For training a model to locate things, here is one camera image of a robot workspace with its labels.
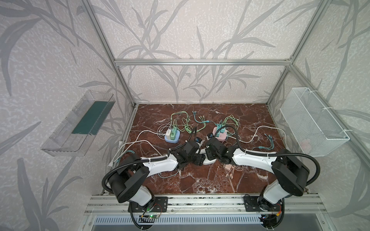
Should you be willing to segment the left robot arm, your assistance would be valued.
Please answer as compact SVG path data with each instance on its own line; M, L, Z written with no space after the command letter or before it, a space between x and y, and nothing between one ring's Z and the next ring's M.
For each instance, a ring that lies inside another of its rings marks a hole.
M136 203L146 209L155 204L154 194L143 184L145 180L162 172L181 170L188 164L201 166L205 155L200 153L201 139L194 140L170 149L160 157L139 157L132 154L102 179L102 187L115 195L119 203Z

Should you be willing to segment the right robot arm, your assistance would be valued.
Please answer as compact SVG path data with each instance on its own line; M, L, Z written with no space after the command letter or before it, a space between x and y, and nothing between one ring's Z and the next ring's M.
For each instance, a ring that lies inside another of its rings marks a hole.
M320 175L320 164L312 156L291 153L282 149L279 152L258 152L240 148L239 142L226 147L216 138L206 142L206 154L212 160L234 166L255 167L275 175L276 180L267 185L257 199L258 206L267 210L289 195L302 196L306 186Z

